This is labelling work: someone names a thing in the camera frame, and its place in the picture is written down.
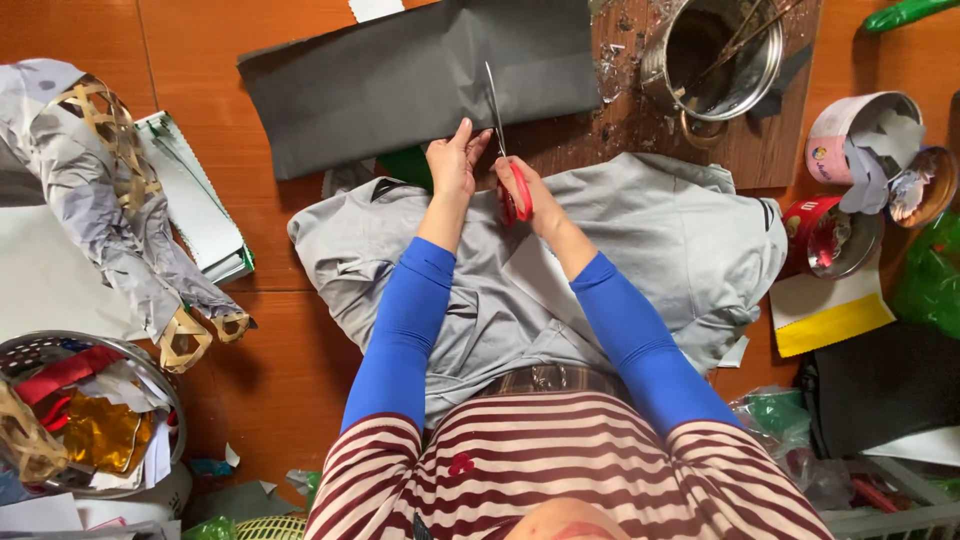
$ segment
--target hand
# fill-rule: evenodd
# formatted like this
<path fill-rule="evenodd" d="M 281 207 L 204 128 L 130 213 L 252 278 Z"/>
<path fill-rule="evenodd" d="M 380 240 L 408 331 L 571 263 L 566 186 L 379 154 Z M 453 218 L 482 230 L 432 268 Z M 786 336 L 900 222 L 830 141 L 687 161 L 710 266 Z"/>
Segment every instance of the hand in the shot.
<path fill-rule="evenodd" d="M 470 138 L 472 129 L 473 123 L 464 118 L 450 140 L 435 140 L 427 148 L 426 162 L 433 175 L 434 197 L 469 200 L 476 191 L 473 165 L 487 149 L 493 130 L 484 130 Z"/>
<path fill-rule="evenodd" d="M 547 237 L 568 220 L 566 212 L 553 198 L 553 194 L 547 189 L 537 171 L 530 168 L 530 165 L 516 156 L 497 158 L 493 168 L 496 170 L 497 178 L 513 196 L 514 204 L 523 209 L 523 198 L 520 197 L 520 192 L 516 188 L 516 177 L 513 169 L 510 168 L 510 163 L 519 167 L 527 181 L 527 188 L 530 189 L 530 198 L 534 204 L 534 215 L 531 221 L 534 233 L 541 237 Z"/>

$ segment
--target blue arm sleeve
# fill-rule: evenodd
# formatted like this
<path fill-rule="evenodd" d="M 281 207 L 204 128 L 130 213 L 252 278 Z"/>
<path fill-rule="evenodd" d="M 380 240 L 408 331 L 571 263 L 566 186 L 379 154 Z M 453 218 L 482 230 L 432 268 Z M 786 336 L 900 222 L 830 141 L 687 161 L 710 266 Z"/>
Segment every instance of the blue arm sleeve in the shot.
<path fill-rule="evenodd" d="M 689 420 L 740 426 L 680 352 L 653 305 L 598 253 L 570 284 L 637 412 L 661 437 Z"/>
<path fill-rule="evenodd" d="M 420 237 L 403 252 L 384 287 L 340 433 L 379 412 L 402 414 L 423 431 L 426 361 L 444 321 L 455 262 Z"/>

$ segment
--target metal colander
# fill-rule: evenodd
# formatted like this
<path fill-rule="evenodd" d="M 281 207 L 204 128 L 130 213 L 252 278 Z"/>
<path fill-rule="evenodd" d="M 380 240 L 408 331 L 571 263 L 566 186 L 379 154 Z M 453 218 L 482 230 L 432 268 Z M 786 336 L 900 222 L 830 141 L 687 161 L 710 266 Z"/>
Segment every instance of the metal colander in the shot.
<path fill-rule="evenodd" d="M 186 418 L 183 415 L 183 405 L 180 402 L 180 397 L 177 395 L 177 387 L 179 386 L 177 376 L 160 371 L 149 353 L 130 342 L 97 337 L 78 331 L 34 331 L 25 333 L 0 343 L 0 378 L 17 380 L 26 372 L 36 369 L 38 365 L 56 363 L 63 359 L 62 351 L 68 349 L 61 345 L 69 346 L 75 342 L 89 346 L 103 345 L 120 353 L 142 366 L 149 375 L 151 382 L 170 396 L 179 422 L 177 444 L 170 452 L 170 463 L 176 464 L 180 461 L 183 448 L 186 446 Z M 71 475 L 71 469 L 68 468 L 44 482 L 44 486 L 56 491 L 69 491 L 87 499 L 117 499 L 143 491 L 142 485 L 135 490 L 104 489 L 98 491 L 88 486 L 72 484 L 72 480 L 74 480 L 73 475 Z"/>

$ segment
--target pink tin can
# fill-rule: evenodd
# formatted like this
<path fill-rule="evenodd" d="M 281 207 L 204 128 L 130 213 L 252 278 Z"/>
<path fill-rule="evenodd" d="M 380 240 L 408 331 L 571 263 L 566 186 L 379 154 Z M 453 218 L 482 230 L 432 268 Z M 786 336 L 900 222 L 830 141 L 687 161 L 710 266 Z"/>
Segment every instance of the pink tin can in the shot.
<path fill-rule="evenodd" d="M 902 92 L 877 92 L 834 102 L 817 117 L 806 140 L 806 168 L 823 184 L 853 185 L 843 146 L 847 135 L 893 109 L 923 124 L 920 107 Z"/>

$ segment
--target yellow paper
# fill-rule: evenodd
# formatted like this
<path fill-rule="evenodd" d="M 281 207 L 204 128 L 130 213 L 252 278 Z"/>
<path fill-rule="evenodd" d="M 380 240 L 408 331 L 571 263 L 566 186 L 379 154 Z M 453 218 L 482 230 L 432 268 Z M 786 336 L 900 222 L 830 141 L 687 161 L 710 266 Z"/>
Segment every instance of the yellow paper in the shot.
<path fill-rule="evenodd" d="M 70 461 L 110 473 L 136 466 L 150 442 L 152 413 L 139 414 L 107 398 L 88 398 L 77 392 L 70 401 L 63 446 Z"/>
<path fill-rule="evenodd" d="M 894 322 L 880 295 L 824 309 L 776 331 L 780 356 L 795 356 L 832 345 Z"/>

